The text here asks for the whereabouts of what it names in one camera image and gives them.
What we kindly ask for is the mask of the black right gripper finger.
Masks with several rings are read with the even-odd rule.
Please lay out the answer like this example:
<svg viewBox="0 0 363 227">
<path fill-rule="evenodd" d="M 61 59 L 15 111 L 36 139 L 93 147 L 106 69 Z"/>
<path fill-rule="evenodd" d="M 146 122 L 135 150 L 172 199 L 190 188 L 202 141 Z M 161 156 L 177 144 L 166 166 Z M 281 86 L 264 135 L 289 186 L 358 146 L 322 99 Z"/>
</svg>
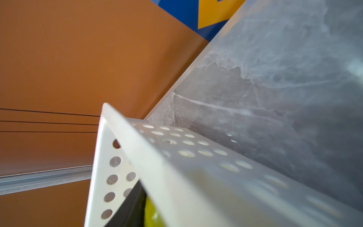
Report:
<svg viewBox="0 0 363 227">
<path fill-rule="evenodd" d="M 138 181 L 106 227 L 143 227 L 146 198 L 147 194 Z"/>
</svg>

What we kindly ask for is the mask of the green mango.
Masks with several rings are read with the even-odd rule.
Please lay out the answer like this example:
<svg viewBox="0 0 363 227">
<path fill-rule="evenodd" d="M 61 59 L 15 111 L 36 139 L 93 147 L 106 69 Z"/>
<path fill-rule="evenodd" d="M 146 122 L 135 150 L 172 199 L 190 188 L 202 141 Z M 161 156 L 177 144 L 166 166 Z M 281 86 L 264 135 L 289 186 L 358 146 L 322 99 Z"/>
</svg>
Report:
<svg viewBox="0 0 363 227">
<path fill-rule="evenodd" d="M 148 196 L 145 203 L 144 227 L 165 227 L 161 214 Z"/>
</svg>

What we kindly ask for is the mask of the white perforated plastic basket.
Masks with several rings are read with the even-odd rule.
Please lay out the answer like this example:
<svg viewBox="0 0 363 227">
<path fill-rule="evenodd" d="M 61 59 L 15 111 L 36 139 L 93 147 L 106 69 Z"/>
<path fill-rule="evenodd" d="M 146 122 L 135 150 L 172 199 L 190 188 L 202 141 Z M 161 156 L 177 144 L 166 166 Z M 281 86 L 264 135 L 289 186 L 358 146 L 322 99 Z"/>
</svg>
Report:
<svg viewBox="0 0 363 227">
<path fill-rule="evenodd" d="M 85 226 L 140 181 L 167 227 L 360 227 L 361 212 L 185 128 L 102 106 Z"/>
</svg>

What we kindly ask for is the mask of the aluminium corner post left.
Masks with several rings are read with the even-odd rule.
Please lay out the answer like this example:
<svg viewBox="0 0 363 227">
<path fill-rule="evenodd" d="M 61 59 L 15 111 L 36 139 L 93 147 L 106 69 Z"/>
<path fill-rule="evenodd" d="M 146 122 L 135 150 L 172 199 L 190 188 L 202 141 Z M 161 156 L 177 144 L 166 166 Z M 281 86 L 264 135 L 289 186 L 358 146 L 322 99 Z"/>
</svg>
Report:
<svg viewBox="0 0 363 227">
<path fill-rule="evenodd" d="M 92 166 L 78 166 L 1 177 L 1 195 L 89 180 Z"/>
</svg>

